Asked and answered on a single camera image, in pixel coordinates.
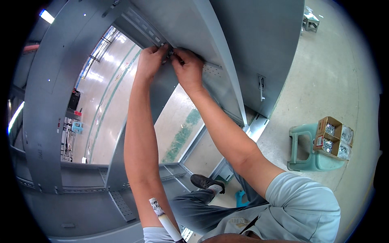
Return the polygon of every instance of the epoxy floor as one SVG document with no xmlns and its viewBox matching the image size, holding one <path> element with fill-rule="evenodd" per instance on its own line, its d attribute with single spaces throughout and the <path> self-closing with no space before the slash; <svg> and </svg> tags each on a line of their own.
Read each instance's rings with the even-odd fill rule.
<svg viewBox="0 0 389 243">
<path fill-rule="evenodd" d="M 373 193 L 372 179 L 380 155 L 377 116 L 381 88 L 367 44 L 347 14 L 332 1 L 306 0 L 305 5 L 320 20 L 319 29 L 317 33 L 304 30 L 300 36 L 285 86 L 257 144 L 266 158 L 287 170 L 290 127 L 329 115 L 355 131 L 353 154 L 344 167 L 328 172 L 292 172 L 334 191 L 342 214 L 336 242 L 344 242 Z M 74 162 L 87 157 L 89 163 L 110 163 L 136 72 L 140 48 L 133 46 L 124 36 L 115 40 L 105 58 L 94 63 L 88 77 L 81 81 L 78 107 L 83 108 L 84 130 L 76 138 Z M 159 162 L 176 162 L 202 124 L 194 105 L 178 86 L 155 124 Z M 207 176 L 221 158 L 206 133 L 185 165 Z M 235 207 L 234 194 L 239 189 L 233 178 L 226 194 L 217 196 L 212 204 Z M 197 242 L 199 237 L 192 235 L 189 242 Z"/>
</svg>

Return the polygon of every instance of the black shoe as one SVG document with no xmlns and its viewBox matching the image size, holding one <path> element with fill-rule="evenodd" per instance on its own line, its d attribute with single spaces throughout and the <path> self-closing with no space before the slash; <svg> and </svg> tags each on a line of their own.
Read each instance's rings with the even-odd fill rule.
<svg viewBox="0 0 389 243">
<path fill-rule="evenodd" d="M 197 186 L 198 188 L 201 189 L 208 189 L 208 187 L 212 185 L 219 185 L 223 188 L 223 190 L 220 192 L 220 194 L 224 194 L 226 191 L 224 190 L 224 184 L 215 180 L 212 180 L 208 177 L 205 177 L 203 175 L 199 174 L 193 174 L 191 176 L 191 182 L 193 185 Z"/>
</svg>

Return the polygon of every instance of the forearm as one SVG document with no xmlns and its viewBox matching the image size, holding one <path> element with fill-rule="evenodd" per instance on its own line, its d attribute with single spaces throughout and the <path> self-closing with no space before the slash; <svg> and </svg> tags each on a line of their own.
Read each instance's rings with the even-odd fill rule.
<svg viewBox="0 0 389 243">
<path fill-rule="evenodd" d="M 219 152 L 233 165 L 258 152 L 256 143 L 213 101 L 205 89 L 189 94 Z"/>
<path fill-rule="evenodd" d="M 159 176 L 157 139 L 147 83 L 135 78 L 132 87 L 124 140 L 124 164 L 142 227 L 162 227 L 149 204 L 150 198 L 158 200 L 174 224 L 175 219 Z"/>
<path fill-rule="evenodd" d="M 222 111 L 207 91 L 201 90 L 189 97 L 199 110 L 219 152 L 231 163 L 234 170 L 265 198 L 272 180 L 284 170 L 263 156 L 257 144 Z"/>
<path fill-rule="evenodd" d="M 146 82 L 135 79 L 128 105 L 124 161 L 130 180 L 159 175 L 158 148 Z"/>
</svg>

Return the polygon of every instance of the blue plastic stool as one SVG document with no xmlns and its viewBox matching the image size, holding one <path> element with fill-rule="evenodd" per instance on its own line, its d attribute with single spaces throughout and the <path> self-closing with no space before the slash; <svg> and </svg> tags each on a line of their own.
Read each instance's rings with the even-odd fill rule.
<svg viewBox="0 0 389 243">
<path fill-rule="evenodd" d="M 289 129 L 289 136 L 292 138 L 292 156 L 291 160 L 288 161 L 288 170 L 309 172 L 309 171 L 329 171 L 342 167 L 344 161 L 325 156 L 319 152 L 315 152 L 314 140 L 316 136 L 317 123 L 304 124 L 298 127 L 291 127 Z M 306 160 L 297 160 L 297 142 L 299 135 L 308 135 L 310 141 L 311 153 Z"/>
<path fill-rule="evenodd" d="M 246 194 L 244 191 L 239 190 L 235 193 L 235 199 L 237 200 L 237 208 L 239 207 L 245 207 L 249 205 L 249 201 L 242 203 L 243 195 Z"/>
<path fill-rule="evenodd" d="M 81 134 L 81 132 L 83 130 L 83 128 L 82 128 L 83 124 L 84 123 L 82 123 L 82 122 L 73 122 L 72 131 L 77 133 L 77 134 Z"/>
</svg>

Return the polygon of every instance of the box of washers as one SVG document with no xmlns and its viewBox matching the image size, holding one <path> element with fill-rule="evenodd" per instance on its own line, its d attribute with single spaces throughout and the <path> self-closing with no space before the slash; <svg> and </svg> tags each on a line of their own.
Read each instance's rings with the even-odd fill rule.
<svg viewBox="0 0 389 243">
<path fill-rule="evenodd" d="M 336 120 L 327 116 L 317 124 L 314 150 L 337 160 L 350 160 L 354 131 Z"/>
</svg>

